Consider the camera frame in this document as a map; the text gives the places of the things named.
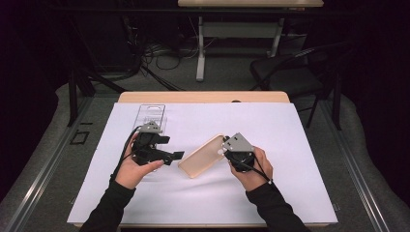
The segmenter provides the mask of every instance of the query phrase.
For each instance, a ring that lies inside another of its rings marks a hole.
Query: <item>gray carpet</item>
[[[292,44],[284,44],[283,50],[287,49],[287,45],[292,48]],[[187,90],[247,90],[254,84],[249,73],[249,63],[256,58],[264,57],[266,51],[264,47],[269,46],[266,41],[253,41],[251,45],[247,40],[220,40],[212,43],[207,49],[205,81],[201,83],[196,82],[194,78],[196,74],[196,59],[194,58],[182,59],[179,66],[170,71],[156,67],[155,60],[149,67],[159,76]],[[163,68],[165,65],[171,67],[176,64],[172,62],[176,62],[175,58],[161,57],[158,60],[159,66]],[[166,91],[152,77],[146,77],[142,72],[116,83],[135,91]],[[118,95],[112,90],[100,83],[94,84],[98,94],[84,108],[84,115],[78,122],[78,126],[74,128],[78,132],[88,132],[86,142],[64,146],[61,159],[52,177],[42,192],[36,207],[32,212],[29,212],[27,220],[22,222],[21,231],[77,231],[74,226],[66,223],[73,206],[72,201],[79,192],[112,105],[118,98]],[[68,86],[63,86],[57,91],[57,94],[60,98],[60,104],[53,121],[19,179],[0,204],[0,231],[6,231],[25,194],[29,191],[44,164],[55,152],[55,147],[58,146],[60,138],[66,131],[66,125],[69,122]],[[79,97],[83,100],[82,102],[87,102],[87,99]],[[310,103],[311,98],[306,98],[297,101],[296,105],[303,107]],[[306,133],[331,200],[339,207],[337,211],[339,223],[323,228],[311,228],[311,230],[375,231],[361,196],[346,168],[345,159],[337,140],[332,134],[332,125],[326,121],[327,111],[324,105],[327,105],[327,102],[322,103],[317,108],[311,128],[306,130]],[[302,112],[300,116],[302,122],[305,122],[308,111]],[[391,192],[383,177],[372,165],[366,152],[366,139],[355,107],[346,98],[342,99],[341,126],[349,149],[354,154],[390,231],[408,231],[410,211]],[[84,134],[78,134],[73,142],[81,142],[81,136]]]

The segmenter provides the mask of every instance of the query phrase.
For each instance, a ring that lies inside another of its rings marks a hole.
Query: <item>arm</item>
[[[309,231],[285,202],[275,184],[265,183],[247,191],[247,197],[256,205],[257,213],[266,221],[269,231]]]
[[[115,181],[109,184],[99,205],[91,212],[90,217],[82,225],[81,232],[115,232],[123,217],[124,208],[133,197],[135,187],[146,174],[163,165],[162,160],[153,161],[142,166],[132,160],[129,154],[132,153],[132,143],[136,136],[137,134],[132,137],[128,144],[124,159],[119,164],[120,168],[118,169]]]
[[[128,189],[115,181],[111,182],[99,205],[79,231],[116,231],[134,192],[135,188]]]
[[[272,180],[274,168],[266,159],[265,152],[255,147],[254,168],[266,174]],[[285,202],[275,184],[255,171],[237,172],[230,164],[232,174],[244,186],[248,200],[255,204],[258,214],[266,221],[269,231],[309,231],[302,221],[293,213],[292,207]]]

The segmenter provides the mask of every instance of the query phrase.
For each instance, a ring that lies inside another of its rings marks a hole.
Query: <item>wooden table edge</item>
[[[218,1],[218,0],[178,0],[179,7],[188,8],[320,8],[322,0],[291,1]]]
[[[206,102],[285,102],[290,103],[281,91],[178,91],[178,92],[124,92],[119,103],[206,103]]]

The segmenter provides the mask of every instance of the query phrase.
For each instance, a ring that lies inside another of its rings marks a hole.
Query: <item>desk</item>
[[[170,136],[170,141],[162,145],[162,150],[185,151],[188,156],[217,133],[240,131],[250,143],[267,152],[275,167],[277,186],[304,223],[337,222],[299,116],[284,93],[126,92],[114,105],[68,223],[80,226],[97,206],[141,103],[166,105],[165,134]],[[257,127],[253,125],[255,117],[260,120]],[[256,208],[246,199],[242,185],[230,173],[226,159],[195,179],[179,170],[178,161],[150,173],[138,185],[120,224],[124,227],[264,225]]]
[[[322,0],[178,0],[180,7],[190,8],[311,8],[322,7]],[[199,55],[196,80],[204,80],[205,50],[204,37],[232,38],[274,38],[268,56],[275,56],[283,28],[283,18],[278,22],[204,22],[202,16],[198,22]]]

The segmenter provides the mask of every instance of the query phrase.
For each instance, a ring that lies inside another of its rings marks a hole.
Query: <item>hand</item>
[[[115,181],[118,184],[127,189],[134,189],[145,175],[163,165],[163,160],[156,160],[140,166],[132,160],[132,156],[128,156],[132,152],[132,143],[135,141],[136,137],[137,133],[132,136],[132,139],[128,144],[126,153],[124,154],[126,158],[121,163],[117,177],[115,178]]]
[[[271,165],[271,163],[266,159],[265,151],[258,147],[254,147],[254,154],[255,154],[255,162],[254,162],[254,168],[256,168],[259,171],[262,171],[260,166],[263,168],[263,172],[269,177],[270,180],[272,180],[272,177],[274,175],[274,167]],[[249,172],[237,172],[235,168],[232,166],[232,163],[229,163],[231,172],[232,174],[238,178],[238,180],[242,183],[246,191],[252,191],[263,184],[267,182],[265,178],[263,178],[260,174],[258,174],[255,171],[249,171]]]

